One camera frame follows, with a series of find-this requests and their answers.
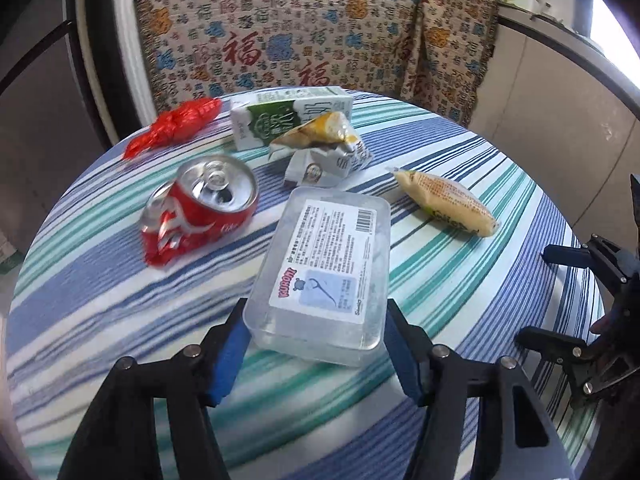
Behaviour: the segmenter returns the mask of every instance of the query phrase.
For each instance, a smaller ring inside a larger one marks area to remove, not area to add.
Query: crushed soda can
[[[140,217],[145,261],[163,266],[240,227],[258,203],[251,169],[226,155],[201,156],[156,189]]]

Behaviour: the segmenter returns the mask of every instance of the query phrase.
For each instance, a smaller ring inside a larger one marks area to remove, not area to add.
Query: barcode
[[[373,211],[358,209],[358,220],[356,221],[356,231],[371,234],[373,227]]]

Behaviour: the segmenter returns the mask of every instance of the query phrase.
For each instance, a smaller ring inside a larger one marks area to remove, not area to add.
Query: chair
[[[136,0],[158,111],[202,96],[340,85],[467,124],[494,0]]]

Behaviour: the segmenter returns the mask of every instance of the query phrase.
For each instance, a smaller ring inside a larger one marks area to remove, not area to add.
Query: round table
[[[467,358],[516,356],[581,469],[596,434],[595,409],[573,411],[560,367],[513,344],[533,324],[579,337],[602,313],[588,270],[548,266],[549,243],[578,241],[542,190],[490,143],[393,99],[353,92],[352,123],[375,160],[340,187],[391,204],[389,295],[435,342]],[[200,342],[249,293],[289,190],[268,150],[234,152],[228,102],[191,142],[122,160],[124,142],[61,197],[27,254],[6,333],[18,428],[40,478],[55,478],[74,431],[122,355],[161,360]],[[260,200],[241,232],[164,269],[147,267],[136,222],[150,193],[197,155],[232,152],[255,172]],[[501,223],[475,238],[431,221],[389,167],[429,171],[467,186]],[[473,457],[478,403],[471,401],[458,477]],[[360,369],[250,346],[233,392],[211,410],[234,480],[400,479],[424,415],[406,398],[386,355]],[[166,479],[177,472],[166,406],[156,404]]]

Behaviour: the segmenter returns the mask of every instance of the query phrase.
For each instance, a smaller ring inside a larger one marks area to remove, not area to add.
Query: patterned fabric
[[[513,335],[533,324],[588,337],[602,314],[590,271],[546,265],[546,244],[577,246],[539,187],[490,143],[412,105],[354,92],[353,125],[375,160],[341,189],[391,204],[389,294],[409,322],[463,356],[516,356],[580,470],[596,435],[592,409],[574,411],[559,367],[522,354]],[[10,395],[41,479],[56,477],[71,437],[116,359],[170,357],[199,342],[247,295],[289,189],[268,149],[233,152],[228,99],[187,144],[122,160],[120,143],[63,195],[40,229],[17,283],[6,333]],[[165,269],[145,265],[136,225],[151,192],[194,156],[229,152],[260,187],[251,223]],[[475,238],[425,216],[389,166],[452,178],[502,226]],[[478,404],[470,403],[460,467],[473,456]],[[303,362],[250,348],[229,397],[210,412],[234,480],[399,480],[423,410],[401,392],[386,354],[360,369]],[[156,403],[164,478],[175,479],[166,406]]]
[[[158,111],[272,86],[340,85],[462,125],[494,44],[495,0],[137,0]]]

